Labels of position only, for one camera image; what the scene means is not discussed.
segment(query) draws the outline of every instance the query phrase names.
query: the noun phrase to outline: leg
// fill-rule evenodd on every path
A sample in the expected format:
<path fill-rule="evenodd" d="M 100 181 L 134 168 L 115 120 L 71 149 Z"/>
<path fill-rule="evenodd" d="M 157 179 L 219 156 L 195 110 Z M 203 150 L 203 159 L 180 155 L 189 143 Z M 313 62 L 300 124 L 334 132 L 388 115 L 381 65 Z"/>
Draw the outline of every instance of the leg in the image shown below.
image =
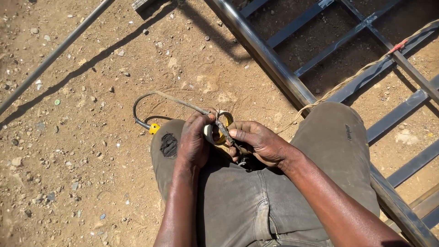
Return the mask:
<path fill-rule="evenodd" d="M 366 129 L 353 109 L 340 103 L 319 104 L 300 123 L 291 144 L 352 198 L 379 215 L 377 197 L 370 186 Z M 288 178 L 266 169 L 264 176 L 270 215 L 284 240 L 281 244 L 331 246 L 317 216 Z"/>
<path fill-rule="evenodd" d="M 168 196 L 183 120 L 171 120 L 154 135 L 151 159 L 158 189 Z M 211 146 L 200 171 L 197 198 L 199 246 L 248 246 L 270 240 L 268 200 L 262 172 L 246 172 Z"/>

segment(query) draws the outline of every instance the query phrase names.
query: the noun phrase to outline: yellow connector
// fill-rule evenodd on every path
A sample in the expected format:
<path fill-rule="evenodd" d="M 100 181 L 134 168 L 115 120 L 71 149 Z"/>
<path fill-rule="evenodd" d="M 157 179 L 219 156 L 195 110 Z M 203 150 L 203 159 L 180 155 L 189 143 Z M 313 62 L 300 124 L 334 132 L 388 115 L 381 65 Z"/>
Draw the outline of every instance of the yellow connector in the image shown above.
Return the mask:
<path fill-rule="evenodd" d="M 149 133 L 150 134 L 155 134 L 155 133 L 157 133 L 159 128 L 160 128 L 160 126 L 158 124 L 152 123 L 151 127 L 149 128 Z"/>

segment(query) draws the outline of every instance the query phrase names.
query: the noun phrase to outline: trousers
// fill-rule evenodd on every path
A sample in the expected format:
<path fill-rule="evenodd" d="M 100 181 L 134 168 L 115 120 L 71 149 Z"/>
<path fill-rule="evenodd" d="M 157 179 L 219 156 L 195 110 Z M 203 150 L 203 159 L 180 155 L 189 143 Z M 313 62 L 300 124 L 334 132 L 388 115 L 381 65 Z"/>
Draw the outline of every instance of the trousers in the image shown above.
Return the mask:
<path fill-rule="evenodd" d="M 151 141 L 152 165 L 165 201 L 184 123 L 167 122 Z M 290 144 L 379 216 L 377 196 L 370 185 L 366 128 L 355 110 L 341 103 L 320 103 L 300 123 Z M 288 177 L 267 168 L 249 172 L 214 147 L 199 174 L 196 230 L 199 246 L 332 246 Z"/>

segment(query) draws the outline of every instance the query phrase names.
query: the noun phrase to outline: dirt ground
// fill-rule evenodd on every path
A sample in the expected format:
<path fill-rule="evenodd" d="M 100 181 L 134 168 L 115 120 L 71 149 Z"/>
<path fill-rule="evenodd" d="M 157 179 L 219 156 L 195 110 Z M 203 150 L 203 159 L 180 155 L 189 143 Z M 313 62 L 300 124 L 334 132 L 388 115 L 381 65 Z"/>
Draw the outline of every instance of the dirt ground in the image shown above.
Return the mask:
<path fill-rule="evenodd" d="M 2 102 L 100 1 L 4 2 Z M 178 2 L 154 4 L 143 21 L 130 1 L 116 1 L 0 117 L 0 246 L 152 246 L 164 204 L 151 166 L 151 135 L 132 117 L 133 102 L 147 91 L 227 110 L 236 120 L 273 130 L 294 117 L 297 109 L 203 1 Z M 250 21 L 268 38 L 314 2 L 273 0 Z M 386 2 L 353 4 L 369 15 Z M 438 19 L 438 7 L 435 0 L 409 1 L 376 27 L 396 44 Z M 276 51 L 294 71 L 354 25 L 334 4 Z M 360 33 L 301 79 L 318 98 L 383 53 Z M 437 75 L 437 35 L 409 60 L 428 80 Z M 417 88 L 395 68 L 348 104 L 369 127 Z M 138 106 L 143 119 L 186 119 L 191 112 L 155 96 Z M 404 120 L 404 131 L 396 127 L 371 147 L 372 163 L 389 176 L 438 139 L 438 117 L 435 103 L 420 108 Z M 290 140 L 297 127 L 281 136 Z M 436 158 L 397 191 L 410 203 L 438 183 Z M 432 231 L 437 236 L 439 227 Z"/>

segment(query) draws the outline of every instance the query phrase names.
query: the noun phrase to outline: fingernail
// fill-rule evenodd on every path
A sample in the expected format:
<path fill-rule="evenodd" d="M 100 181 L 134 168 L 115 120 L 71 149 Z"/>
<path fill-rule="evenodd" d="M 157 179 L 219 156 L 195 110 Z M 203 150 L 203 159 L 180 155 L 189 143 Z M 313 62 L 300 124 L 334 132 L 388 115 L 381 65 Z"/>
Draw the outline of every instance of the fingernail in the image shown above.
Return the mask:
<path fill-rule="evenodd" d="M 236 129 L 230 130 L 229 134 L 230 134 L 231 137 L 235 137 L 236 136 Z"/>

